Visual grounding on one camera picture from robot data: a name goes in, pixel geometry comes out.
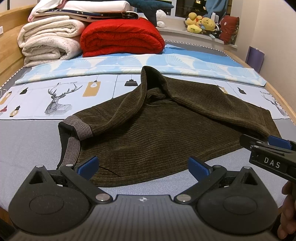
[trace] metal screw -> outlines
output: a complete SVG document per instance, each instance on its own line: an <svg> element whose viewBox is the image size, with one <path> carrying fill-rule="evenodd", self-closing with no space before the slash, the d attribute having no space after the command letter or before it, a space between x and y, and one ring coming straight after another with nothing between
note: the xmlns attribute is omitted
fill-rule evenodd
<svg viewBox="0 0 296 241"><path fill-rule="evenodd" d="M191 197L187 194L180 194L177 196L177 200L180 202L188 202L191 200Z"/></svg>
<svg viewBox="0 0 296 241"><path fill-rule="evenodd" d="M108 201L109 199L110 199L110 195L107 193L100 193L96 195L96 200L101 202Z"/></svg>

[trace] white plush toy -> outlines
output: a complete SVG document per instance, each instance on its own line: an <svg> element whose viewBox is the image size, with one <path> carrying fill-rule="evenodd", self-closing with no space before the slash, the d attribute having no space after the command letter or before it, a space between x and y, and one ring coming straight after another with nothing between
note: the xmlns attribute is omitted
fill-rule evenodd
<svg viewBox="0 0 296 241"><path fill-rule="evenodd" d="M165 23L164 23L165 18L166 18L166 14L164 11L162 11L160 9L156 11L157 26L159 28L165 27Z"/></svg>

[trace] red blanket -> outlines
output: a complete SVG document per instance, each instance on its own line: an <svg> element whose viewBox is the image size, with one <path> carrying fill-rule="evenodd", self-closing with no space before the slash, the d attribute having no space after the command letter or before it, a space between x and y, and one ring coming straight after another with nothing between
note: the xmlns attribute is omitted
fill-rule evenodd
<svg viewBox="0 0 296 241"><path fill-rule="evenodd" d="M165 42L144 18L105 19L86 27L80 38L83 57L112 53L160 53Z"/></svg>

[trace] purple yoga mat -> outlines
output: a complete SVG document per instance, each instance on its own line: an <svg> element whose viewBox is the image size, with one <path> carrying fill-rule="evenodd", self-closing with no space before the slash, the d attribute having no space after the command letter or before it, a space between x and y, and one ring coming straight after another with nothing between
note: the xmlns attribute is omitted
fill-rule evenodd
<svg viewBox="0 0 296 241"><path fill-rule="evenodd" d="M264 61L264 55L265 54L259 49L255 49L250 46L246 63L250 65L257 73L259 73Z"/></svg>

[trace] brown corduroy garment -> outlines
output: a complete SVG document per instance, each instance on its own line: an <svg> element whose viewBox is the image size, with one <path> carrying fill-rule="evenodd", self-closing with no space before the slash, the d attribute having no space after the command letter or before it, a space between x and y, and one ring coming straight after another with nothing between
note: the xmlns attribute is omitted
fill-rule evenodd
<svg viewBox="0 0 296 241"><path fill-rule="evenodd" d="M242 133L280 137L268 110L148 66L135 90L66 118L59 131L59 166L96 155L100 170L91 181L101 187L186 170L190 156L208 161L241 148Z"/></svg>

